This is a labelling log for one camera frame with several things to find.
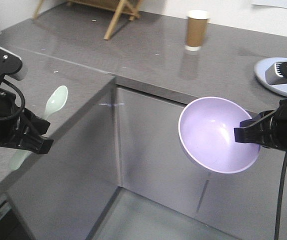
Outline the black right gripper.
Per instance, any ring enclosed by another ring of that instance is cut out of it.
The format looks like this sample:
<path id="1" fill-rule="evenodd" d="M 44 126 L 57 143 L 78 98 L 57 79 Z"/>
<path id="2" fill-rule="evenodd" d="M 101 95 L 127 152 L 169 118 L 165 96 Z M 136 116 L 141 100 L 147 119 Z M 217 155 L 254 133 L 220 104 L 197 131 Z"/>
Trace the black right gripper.
<path id="1" fill-rule="evenodd" d="M 275 111 L 263 111 L 257 116 L 243 120 L 239 127 L 234 128 L 234 138 L 237 143 L 253 143 L 265 148 L 275 146 L 273 136 L 275 128 L 276 141 L 281 149 L 287 148 L 287 99 L 279 101 Z"/>

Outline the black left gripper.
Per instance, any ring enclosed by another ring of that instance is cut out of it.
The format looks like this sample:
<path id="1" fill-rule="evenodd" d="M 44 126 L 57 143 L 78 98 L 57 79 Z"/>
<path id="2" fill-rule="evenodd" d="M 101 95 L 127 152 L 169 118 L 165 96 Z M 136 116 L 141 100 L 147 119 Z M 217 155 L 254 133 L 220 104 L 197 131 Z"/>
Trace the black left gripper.
<path id="1" fill-rule="evenodd" d="M 21 105 L 17 106 L 16 95 L 0 89 L 0 147 L 47 154 L 54 140 L 42 136 L 47 133 L 50 123 L 25 108 L 26 100 L 20 90 L 16 91 Z M 20 114 L 23 112 L 23 132 L 19 132 Z"/>

